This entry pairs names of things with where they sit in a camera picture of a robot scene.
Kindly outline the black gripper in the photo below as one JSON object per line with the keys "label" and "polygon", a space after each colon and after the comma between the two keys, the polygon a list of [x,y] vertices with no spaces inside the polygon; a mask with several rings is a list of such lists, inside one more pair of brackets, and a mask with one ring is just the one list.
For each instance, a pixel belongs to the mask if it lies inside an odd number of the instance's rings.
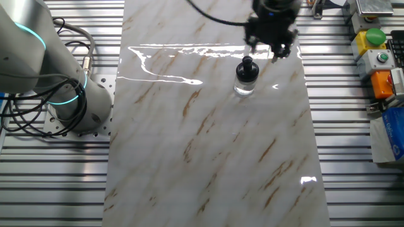
{"label": "black gripper", "polygon": [[287,58],[298,34],[298,30],[291,31],[290,26],[299,13],[299,1],[253,0],[252,10],[256,16],[250,16],[244,27],[244,41],[249,52],[254,54],[261,42],[271,46],[274,53],[272,63]]}

